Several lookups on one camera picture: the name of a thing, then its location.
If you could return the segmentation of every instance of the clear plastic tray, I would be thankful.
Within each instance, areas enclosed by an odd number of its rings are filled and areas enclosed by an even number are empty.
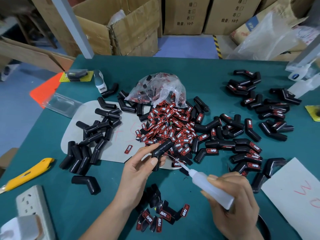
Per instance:
[[[52,97],[48,98],[42,103],[44,107],[69,118],[72,118],[74,116],[74,114],[82,104],[83,103],[63,96],[59,93],[54,93]]]

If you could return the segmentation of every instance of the hand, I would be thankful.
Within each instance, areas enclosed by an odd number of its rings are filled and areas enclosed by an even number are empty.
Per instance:
[[[229,212],[226,212],[214,198],[201,191],[209,201],[213,221],[219,231],[229,240],[263,240],[256,227],[259,206],[249,181],[238,172],[226,173],[221,177],[209,175],[207,180],[234,197],[233,205]]]
[[[159,143],[141,147],[124,165],[120,185],[115,195],[117,202],[125,209],[132,211],[140,202],[147,178],[158,163],[158,159],[147,156],[159,146]],[[164,165],[166,157],[161,157],[160,167]]]

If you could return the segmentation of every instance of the yellow and black striped tape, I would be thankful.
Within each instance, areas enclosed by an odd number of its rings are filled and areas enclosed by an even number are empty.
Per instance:
[[[214,44],[215,44],[215,46],[216,46],[216,50],[217,50],[217,53],[218,53],[219,59],[223,59],[223,58],[222,58],[221,51],[220,51],[220,48],[219,48],[219,44],[218,44],[218,40],[217,40],[217,36],[213,35],[213,39],[214,39]]]

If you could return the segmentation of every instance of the clear plastic bag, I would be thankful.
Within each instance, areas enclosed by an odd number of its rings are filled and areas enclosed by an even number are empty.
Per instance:
[[[271,60],[296,45],[296,31],[279,14],[271,11],[227,59]]]
[[[168,96],[175,96],[176,106],[186,108],[186,89],[174,74],[159,72],[142,78],[125,100],[155,106]]]

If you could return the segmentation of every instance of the person's right hand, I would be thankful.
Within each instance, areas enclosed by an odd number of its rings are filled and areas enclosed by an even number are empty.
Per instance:
[[[221,177],[209,175],[207,180],[234,197],[233,205],[227,212],[214,198],[201,191],[209,201],[213,221],[219,231],[229,240],[263,240],[256,227],[259,206],[248,180],[238,172],[226,173]]]

